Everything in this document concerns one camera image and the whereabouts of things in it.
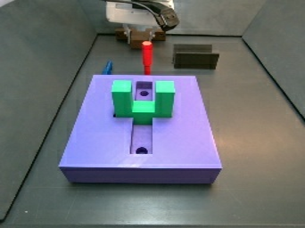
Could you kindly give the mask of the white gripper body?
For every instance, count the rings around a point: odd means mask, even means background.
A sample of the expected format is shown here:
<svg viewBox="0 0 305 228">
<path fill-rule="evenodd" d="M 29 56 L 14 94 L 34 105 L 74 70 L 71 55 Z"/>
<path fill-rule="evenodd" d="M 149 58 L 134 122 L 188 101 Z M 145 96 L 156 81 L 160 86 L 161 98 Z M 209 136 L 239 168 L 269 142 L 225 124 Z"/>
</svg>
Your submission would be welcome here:
<svg viewBox="0 0 305 228">
<path fill-rule="evenodd" d="M 176 28 L 173 0 L 105 0 L 106 19 L 122 24 Z"/>
</svg>

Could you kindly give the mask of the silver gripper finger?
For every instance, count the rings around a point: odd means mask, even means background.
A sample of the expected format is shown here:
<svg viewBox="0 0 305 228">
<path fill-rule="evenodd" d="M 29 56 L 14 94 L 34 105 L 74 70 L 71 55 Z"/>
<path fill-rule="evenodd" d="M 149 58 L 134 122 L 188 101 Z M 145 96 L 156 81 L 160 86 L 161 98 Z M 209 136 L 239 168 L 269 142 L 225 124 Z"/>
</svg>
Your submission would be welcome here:
<svg viewBox="0 0 305 228">
<path fill-rule="evenodd" d="M 132 43 L 132 28 L 129 27 L 128 24 L 124 24 L 124 29 L 125 29 L 125 34 L 128 38 L 128 43 Z"/>
<path fill-rule="evenodd" d="M 149 28 L 148 29 L 148 33 L 149 33 L 149 41 L 153 41 L 154 37 L 156 37 L 156 30 L 154 28 Z"/>
</svg>

